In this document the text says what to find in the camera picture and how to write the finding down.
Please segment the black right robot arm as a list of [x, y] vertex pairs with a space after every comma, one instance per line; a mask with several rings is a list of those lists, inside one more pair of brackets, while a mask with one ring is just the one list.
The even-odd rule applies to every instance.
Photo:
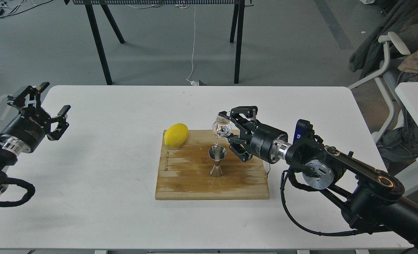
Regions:
[[[281, 174], [283, 209], [300, 229], [319, 236], [343, 237], [394, 232], [418, 249], [418, 204], [405, 198], [404, 185], [388, 172], [327, 146], [315, 134], [312, 124], [300, 119], [293, 142], [285, 131], [256, 119], [256, 106], [239, 106], [221, 111], [213, 125], [218, 137], [225, 137], [241, 161], [257, 157], [270, 164], [284, 160], [288, 169]], [[319, 192], [341, 210], [350, 230], [320, 232], [302, 226], [286, 204], [285, 186]]]

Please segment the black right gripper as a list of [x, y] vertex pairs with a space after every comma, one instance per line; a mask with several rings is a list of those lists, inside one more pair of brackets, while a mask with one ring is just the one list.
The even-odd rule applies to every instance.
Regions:
[[260, 123], [256, 120], [257, 112], [257, 106], [238, 106], [230, 111], [219, 112], [218, 117], [236, 126], [240, 130], [240, 135], [250, 135], [247, 138], [246, 149], [241, 146], [245, 144], [244, 140], [240, 140], [240, 144], [236, 143], [238, 135], [229, 135], [226, 138], [230, 151], [241, 161], [249, 161], [254, 155], [270, 164], [274, 164], [279, 161], [278, 154], [272, 151], [272, 147], [276, 143], [275, 140], [287, 142], [288, 134], [280, 129]]

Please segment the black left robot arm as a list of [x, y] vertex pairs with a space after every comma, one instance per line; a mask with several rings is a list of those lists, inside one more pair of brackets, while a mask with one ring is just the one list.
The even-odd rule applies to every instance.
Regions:
[[23, 205], [35, 194], [33, 184], [6, 174], [6, 169], [17, 162], [19, 154], [32, 153], [44, 137], [59, 140], [68, 129], [66, 118], [70, 105], [63, 106], [56, 117], [51, 117], [41, 106], [41, 93], [49, 84], [27, 86], [18, 95], [7, 97], [7, 104], [16, 108], [18, 114], [0, 133], [0, 196], [9, 185], [19, 186], [26, 193], [18, 201], [0, 201], [0, 207]]

